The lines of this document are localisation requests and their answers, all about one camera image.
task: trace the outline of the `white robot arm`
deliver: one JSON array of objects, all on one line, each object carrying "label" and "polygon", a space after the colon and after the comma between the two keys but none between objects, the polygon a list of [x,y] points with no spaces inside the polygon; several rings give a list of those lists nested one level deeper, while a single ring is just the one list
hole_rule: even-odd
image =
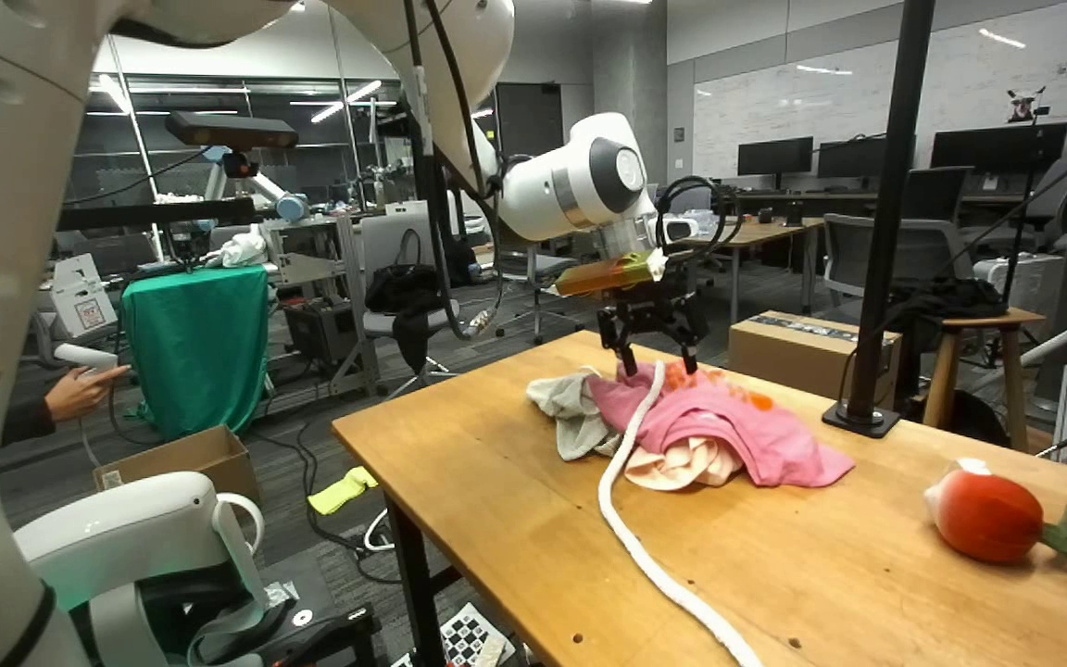
[{"label": "white robot arm", "polygon": [[[208,49],[255,34],[294,0],[8,0],[0,3],[0,424],[15,387],[25,317],[67,193],[71,151],[102,39]],[[513,0],[329,0],[399,72],[430,151],[531,242],[619,223],[646,207],[646,163],[619,115],[572,131],[572,146],[496,182],[496,161],[463,124],[502,79],[513,49]],[[62,617],[15,546],[0,507],[0,664],[87,664]]]}]

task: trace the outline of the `metal pole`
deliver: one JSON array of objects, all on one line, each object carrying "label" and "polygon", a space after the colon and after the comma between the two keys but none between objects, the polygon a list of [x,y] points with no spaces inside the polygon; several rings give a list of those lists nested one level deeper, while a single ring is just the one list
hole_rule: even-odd
[{"label": "metal pole", "polygon": [[917,150],[917,115],[920,115],[920,88],[927,79],[935,34],[935,0],[906,0],[899,20],[899,49],[898,49],[898,74],[894,74],[894,105],[889,105],[889,156],[878,187],[878,210],[871,235],[871,261],[866,261],[866,293],[859,317],[859,349],[847,383],[847,403],[833,403],[824,419],[844,429],[859,429],[883,436],[898,417],[876,410],[876,378],[883,365],[883,324],[894,284],[894,257],[899,236],[899,200],[906,200],[906,175],[912,168]]}]

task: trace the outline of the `white rope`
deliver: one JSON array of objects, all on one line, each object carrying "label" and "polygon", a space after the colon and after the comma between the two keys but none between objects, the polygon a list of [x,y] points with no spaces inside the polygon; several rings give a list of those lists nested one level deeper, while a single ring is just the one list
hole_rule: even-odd
[{"label": "white rope", "polygon": [[677,609],[686,609],[707,635],[715,635],[715,641],[741,664],[741,667],[761,667],[755,650],[707,604],[701,602],[692,590],[677,587],[677,577],[670,577],[652,557],[647,548],[633,536],[633,529],[619,520],[614,506],[612,506],[612,489],[614,478],[624,473],[625,461],[633,455],[636,445],[636,429],[647,417],[647,407],[657,403],[662,391],[662,365],[652,368],[652,387],[646,393],[646,401],[636,403],[629,425],[624,429],[619,454],[612,455],[605,478],[599,478],[599,514],[612,527],[614,543],[633,557],[633,565],[642,566],[642,573]]}]

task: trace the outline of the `pink cloth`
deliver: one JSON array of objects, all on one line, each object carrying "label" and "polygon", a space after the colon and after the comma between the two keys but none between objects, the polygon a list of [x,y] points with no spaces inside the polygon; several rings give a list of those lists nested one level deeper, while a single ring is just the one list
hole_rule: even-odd
[{"label": "pink cloth", "polygon": [[[625,383],[589,378],[589,393],[605,424],[625,429],[647,383],[646,376]],[[689,436],[728,443],[755,485],[833,485],[851,470],[851,461],[819,445],[798,417],[747,401],[713,378],[667,391],[636,436],[636,450],[659,455]]]}]

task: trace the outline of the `cardboard box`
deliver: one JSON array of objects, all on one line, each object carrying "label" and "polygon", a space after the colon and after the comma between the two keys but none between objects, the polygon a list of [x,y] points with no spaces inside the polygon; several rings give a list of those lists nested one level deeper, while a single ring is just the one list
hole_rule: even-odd
[{"label": "cardboard box", "polygon": [[[809,391],[819,397],[847,393],[857,325],[789,310],[761,310],[730,325],[730,370]],[[883,376],[876,403],[898,397],[899,333],[883,336]]]},{"label": "cardboard box", "polygon": [[261,501],[261,483],[253,473],[247,450],[228,425],[210,425],[210,429],[166,443],[158,450],[146,450],[136,455],[105,464],[93,470],[93,489],[109,489],[109,485],[124,485],[124,483],[152,478],[166,470],[202,470],[210,478],[214,489]]}]

